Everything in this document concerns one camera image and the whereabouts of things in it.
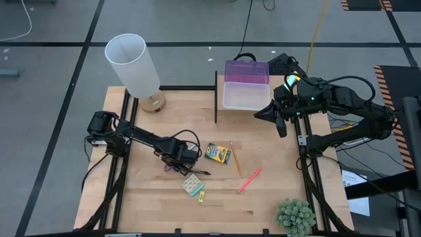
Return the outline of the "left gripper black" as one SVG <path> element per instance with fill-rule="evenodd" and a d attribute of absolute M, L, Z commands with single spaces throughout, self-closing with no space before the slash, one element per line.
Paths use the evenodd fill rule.
<path fill-rule="evenodd" d="M 180 165 L 189 165 L 180 161 L 182 151 L 188 149 L 186 142 L 180 141 L 176 138 L 168 140 L 158 140 L 153 145 L 154 154 L 159 156 L 165 165 L 170 165 L 173 171 L 180 172 L 180 174 L 187 176 L 192 170 L 188 167 L 181 167 Z"/>

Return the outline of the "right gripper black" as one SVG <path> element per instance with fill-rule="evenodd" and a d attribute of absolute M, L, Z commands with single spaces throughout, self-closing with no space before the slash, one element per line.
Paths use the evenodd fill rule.
<path fill-rule="evenodd" d="M 281 138 L 287 136 L 286 121 L 295 117 L 303 118 L 309 112 L 299 104 L 298 97 L 291 94 L 285 86 L 274 89 L 274 98 L 269 105 L 254 114 L 256 119 L 274 120 Z"/>

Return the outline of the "yellow pencil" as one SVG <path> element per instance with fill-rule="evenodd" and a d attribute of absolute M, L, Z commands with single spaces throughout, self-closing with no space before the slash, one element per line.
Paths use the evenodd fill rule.
<path fill-rule="evenodd" d="M 240 177 L 240 178 L 243 178 L 243 176 L 242 176 L 242 171 L 241 171 L 241 167 L 240 167 L 240 164 L 239 164 L 239 160 L 238 160 L 238 158 L 237 158 L 237 154 L 236 154 L 236 151 L 235 151 L 235 147 L 234 147 L 234 143 L 233 143 L 233 141 L 230 141 L 230 146 L 231 146 L 231 149 L 232 149 L 232 153 L 233 153 L 233 155 L 234 155 L 234 159 L 235 159 L 235 163 L 236 163 L 237 171 L 238 171 L 238 173 L 239 173 L 239 177 Z"/>

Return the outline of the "white shade wooden base lamp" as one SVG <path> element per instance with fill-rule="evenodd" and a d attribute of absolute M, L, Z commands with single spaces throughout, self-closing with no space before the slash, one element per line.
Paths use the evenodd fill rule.
<path fill-rule="evenodd" d="M 137 34 L 121 34 L 105 47 L 105 57 L 131 96 L 146 113 L 164 109 L 166 98 L 145 40 Z"/>

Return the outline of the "black perforated case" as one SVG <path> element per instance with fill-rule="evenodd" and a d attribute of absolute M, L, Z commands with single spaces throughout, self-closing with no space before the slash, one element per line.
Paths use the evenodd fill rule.
<path fill-rule="evenodd" d="M 285 75 L 298 71 L 297 60 L 293 56 L 282 53 L 268 62 L 269 75 Z"/>

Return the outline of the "wooden shelf with black frame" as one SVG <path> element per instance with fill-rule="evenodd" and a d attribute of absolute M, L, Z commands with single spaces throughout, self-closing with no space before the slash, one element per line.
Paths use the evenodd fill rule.
<path fill-rule="evenodd" d="M 218 71 L 214 72 L 214 123 L 218 122 Z"/>

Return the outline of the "green yellow crayon box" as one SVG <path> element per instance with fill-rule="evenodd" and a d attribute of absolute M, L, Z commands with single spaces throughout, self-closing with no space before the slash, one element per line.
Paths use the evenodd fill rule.
<path fill-rule="evenodd" d="M 227 165 L 231 153 L 232 152 L 226 147 L 209 143 L 205 152 L 205 158 Z"/>

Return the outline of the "clear supply box purple lid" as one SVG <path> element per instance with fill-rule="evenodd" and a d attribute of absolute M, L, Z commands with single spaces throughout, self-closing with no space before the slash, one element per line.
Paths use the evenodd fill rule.
<path fill-rule="evenodd" d="M 222 105 L 225 109 L 260 111 L 270 103 L 268 63 L 226 61 Z"/>

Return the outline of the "teal sticky note pad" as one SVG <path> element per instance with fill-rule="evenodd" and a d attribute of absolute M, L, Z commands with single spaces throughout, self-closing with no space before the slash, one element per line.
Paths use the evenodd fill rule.
<path fill-rule="evenodd" d="M 182 188 L 189 194 L 190 197 L 195 196 L 205 187 L 205 184 L 201 182 L 194 174 L 192 174 L 182 184 Z"/>

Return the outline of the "grey metal stand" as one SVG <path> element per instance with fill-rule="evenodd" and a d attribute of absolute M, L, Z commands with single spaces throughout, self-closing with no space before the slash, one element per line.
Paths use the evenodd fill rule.
<path fill-rule="evenodd" d="M 418 208 L 418 211 L 406 206 L 406 219 L 409 229 L 409 237 L 421 237 L 421 99 L 404 97 L 403 107 L 407 128 L 409 131 L 410 153 L 414 164 L 416 186 L 403 190 L 403 197 L 408 204 Z"/>

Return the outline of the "small green object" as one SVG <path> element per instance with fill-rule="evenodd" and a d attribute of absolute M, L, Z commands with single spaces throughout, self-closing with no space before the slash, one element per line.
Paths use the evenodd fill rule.
<path fill-rule="evenodd" d="M 292 88 L 300 79 L 299 73 L 293 71 L 292 74 L 287 77 L 286 84 Z"/>

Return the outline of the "black hazard striped mat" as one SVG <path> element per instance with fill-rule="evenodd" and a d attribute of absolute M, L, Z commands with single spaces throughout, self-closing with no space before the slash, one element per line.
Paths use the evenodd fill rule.
<path fill-rule="evenodd" d="M 385 105 L 396 111 L 399 117 L 393 131 L 403 166 L 406 170 L 413 170 L 415 166 L 411 154 L 410 129 L 403 110 L 403 98 L 421 95 L 421 68 L 375 65 L 374 72 Z"/>
<path fill-rule="evenodd" d="M 340 0 L 345 11 L 421 12 L 421 0 Z"/>

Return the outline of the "white paper sheet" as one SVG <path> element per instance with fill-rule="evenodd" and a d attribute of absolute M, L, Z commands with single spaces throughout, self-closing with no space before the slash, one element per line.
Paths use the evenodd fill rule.
<path fill-rule="evenodd" d="M 353 186 L 356 184 L 361 184 L 363 182 L 366 182 L 366 176 L 360 177 L 358 174 L 355 174 L 353 172 L 345 171 L 343 170 L 341 172 L 342 175 L 342 181 L 344 187 Z M 349 199 L 349 210 L 352 213 L 364 215 L 369 217 L 370 216 L 370 205 L 369 205 L 369 198 L 368 197 L 362 197 L 358 199 Z"/>

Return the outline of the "small green potted plant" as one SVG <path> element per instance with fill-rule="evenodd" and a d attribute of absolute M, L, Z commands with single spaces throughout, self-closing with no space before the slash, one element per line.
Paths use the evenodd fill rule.
<path fill-rule="evenodd" d="M 316 224 L 316 216 L 307 201 L 284 199 L 276 210 L 275 222 L 290 237 L 304 237 Z"/>

